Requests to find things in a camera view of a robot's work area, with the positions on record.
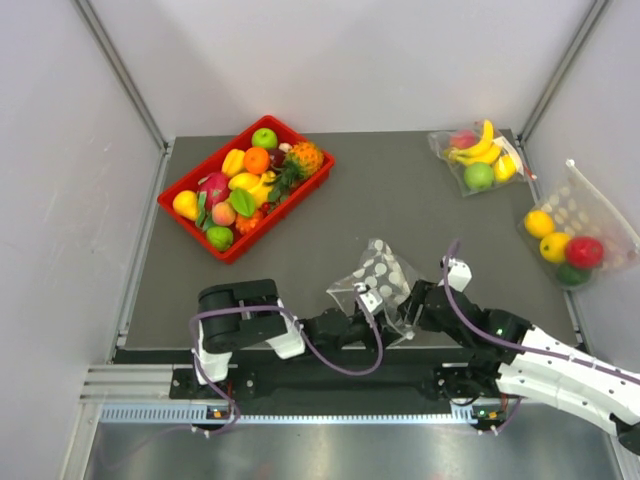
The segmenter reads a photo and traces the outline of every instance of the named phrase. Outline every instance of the yellow pepper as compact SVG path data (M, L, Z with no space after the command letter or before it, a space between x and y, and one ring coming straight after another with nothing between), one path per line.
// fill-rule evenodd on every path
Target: yellow pepper
M253 173L245 172L239 173L231 180L229 180L229 190L235 190L236 188L241 188L243 190L249 191L249 189L255 187L260 183L260 177Z
M239 173L244 171L244 151L234 148L224 158L222 164L222 173L227 177L235 177Z

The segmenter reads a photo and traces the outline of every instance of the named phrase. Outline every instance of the pineapple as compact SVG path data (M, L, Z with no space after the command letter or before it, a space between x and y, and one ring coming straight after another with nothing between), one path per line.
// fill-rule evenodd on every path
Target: pineapple
M284 158L278 176L273 181L273 190L269 192L269 202L277 202L281 197L289 196L292 189L322 167L322 150L311 142L296 144Z

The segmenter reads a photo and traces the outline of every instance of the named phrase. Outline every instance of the yellow lemon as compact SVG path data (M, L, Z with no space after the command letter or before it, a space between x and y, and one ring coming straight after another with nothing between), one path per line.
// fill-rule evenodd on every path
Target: yellow lemon
M551 215L542 210L533 210L527 213L524 218L524 228L536 238L544 238L555 230Z
M540 242L540 254L547 262L562 263L565 261L564 250L571 236L564 232L550 233Z

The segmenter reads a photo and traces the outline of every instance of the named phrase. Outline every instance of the orange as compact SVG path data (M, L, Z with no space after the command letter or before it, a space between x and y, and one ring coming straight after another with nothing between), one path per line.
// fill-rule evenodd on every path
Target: orange
M247 172L261 175L269 168L269 152L262 147L251 147L244 154L243 162Z

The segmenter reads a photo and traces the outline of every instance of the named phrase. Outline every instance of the dark gray table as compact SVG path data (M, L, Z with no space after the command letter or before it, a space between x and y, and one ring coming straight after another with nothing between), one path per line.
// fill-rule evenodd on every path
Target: dark gray table
M510 310L569 344L575 335L562 293L552 285L515 225L533 205L529 186L509 185L463 199L424 132L308 135L336 158L329 180L247 254L225 265L163 211L158 212L132 315L128 349L189 346L187 321L210 285L273 278L287 306L312 316L333 306L325 294L351 273L371 237L387 241L428 279L455 237L473 271L466 290L484 307ZM230 137L175 142L171 185ZM451 345L441 335L414 343Z

